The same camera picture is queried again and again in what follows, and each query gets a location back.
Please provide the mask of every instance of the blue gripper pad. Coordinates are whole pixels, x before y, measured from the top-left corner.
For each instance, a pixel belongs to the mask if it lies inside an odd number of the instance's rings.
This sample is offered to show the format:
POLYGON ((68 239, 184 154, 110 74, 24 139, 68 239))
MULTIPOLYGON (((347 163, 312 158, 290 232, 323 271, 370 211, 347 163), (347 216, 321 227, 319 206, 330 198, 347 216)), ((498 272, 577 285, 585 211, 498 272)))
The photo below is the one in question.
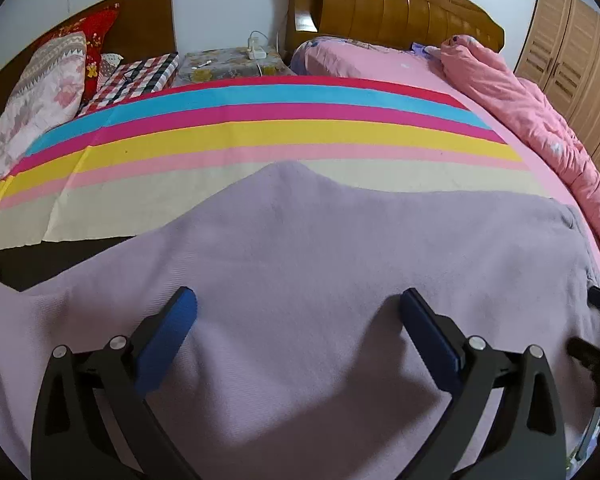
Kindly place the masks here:
POLYGON ((437 326, 435 314, 415 289, 400 297, 400 320, 409 333, 436 386, 456 396, 462 390, 461 360, 437 326))
POLYGON ((173 305, 170 310, 136 359, 135 388, 142 398, 160 387, 198 316, 198 300, 190 288, 181 286, 171 301, 173 305))

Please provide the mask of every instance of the purple blanket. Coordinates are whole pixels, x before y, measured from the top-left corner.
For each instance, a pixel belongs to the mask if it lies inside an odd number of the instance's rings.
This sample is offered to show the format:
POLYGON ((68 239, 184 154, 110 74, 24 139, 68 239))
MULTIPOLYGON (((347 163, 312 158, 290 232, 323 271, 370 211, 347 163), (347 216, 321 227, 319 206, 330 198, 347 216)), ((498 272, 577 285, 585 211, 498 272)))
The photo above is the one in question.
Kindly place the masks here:
POLYGON ((579 220, 552 200, 376 192, 273 164, 26 292, 0 284, 0 444, 28 474, 53 347, 100 348, 187 285, 198 321, 148 402, 206 480, 394 478, 450 399, 400 325, 409 286, 495 348, 543 346, 573 445, 592 387, 564 343, 600 346, 592 283, 579 220))

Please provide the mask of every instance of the pink bed sheet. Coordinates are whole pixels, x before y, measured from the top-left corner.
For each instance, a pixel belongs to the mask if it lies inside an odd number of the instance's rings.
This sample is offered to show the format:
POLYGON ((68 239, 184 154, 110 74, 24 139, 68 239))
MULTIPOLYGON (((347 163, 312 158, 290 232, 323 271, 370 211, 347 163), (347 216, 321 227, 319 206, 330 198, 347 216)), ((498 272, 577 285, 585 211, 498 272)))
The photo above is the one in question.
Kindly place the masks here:
MULTIPOLYGON (((525 146, 515 134, 501 124, 478 103, 453 88, 442 72, 437 60, 427 60, 409 52, 384 48, 375 45, 347 43, 343 40, 314 41, 307 47, 300 47, 296 53, 296 62, 311 75, 330 75, 336 77, 357 77, 408 84, 444 92, 460 101, 469 110, 478 115, 487 126, 492 128, 528 165, 538 182, 547 193, 559 202, 574 206, 582 214, 578 203, 569 189, 562 183, 558 175, 544 161, 525 146)), ((586 224, 587 235, 592 252, 600 270, 600 248, 589 225, 586 224)))

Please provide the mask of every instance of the headboard panel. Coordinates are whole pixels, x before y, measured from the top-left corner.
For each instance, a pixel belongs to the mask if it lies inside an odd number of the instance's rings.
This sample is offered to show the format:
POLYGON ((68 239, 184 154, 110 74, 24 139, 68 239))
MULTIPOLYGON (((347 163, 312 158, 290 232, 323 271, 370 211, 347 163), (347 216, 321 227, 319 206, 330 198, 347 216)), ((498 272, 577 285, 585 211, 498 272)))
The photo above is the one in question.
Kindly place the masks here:
POLYGON ((469 34, 496 52, 504 46, 504 30, 469 0, 289 0, 286 49, 320 35, 410 48, 454 34, 469 34))
MULTIPOLYGON (((120 13, 104 38, 103 53, 115 52, 124 57, 124 63, 132 63, 176 51, 171 0, 104 0, 74 14, 59 25, 69 25, 83 16, 116 3, 120 4, 120 13)), ((40 38, 0 70, 0 113, 4 111, 20 74, 35 53, 36 43, 40 38)))

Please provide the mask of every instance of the pink comforter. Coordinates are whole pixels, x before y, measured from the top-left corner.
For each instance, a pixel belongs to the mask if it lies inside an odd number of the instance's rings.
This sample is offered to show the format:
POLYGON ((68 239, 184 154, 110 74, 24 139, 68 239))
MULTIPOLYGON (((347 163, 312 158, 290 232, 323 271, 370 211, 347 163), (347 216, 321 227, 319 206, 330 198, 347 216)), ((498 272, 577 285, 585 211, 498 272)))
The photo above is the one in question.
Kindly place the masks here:
POLYGON ((535 83, 517 78, 499 54, 470 36, 441 46, 446 77, 513 131, 569 187, 600 240, 600 172, 535 83))

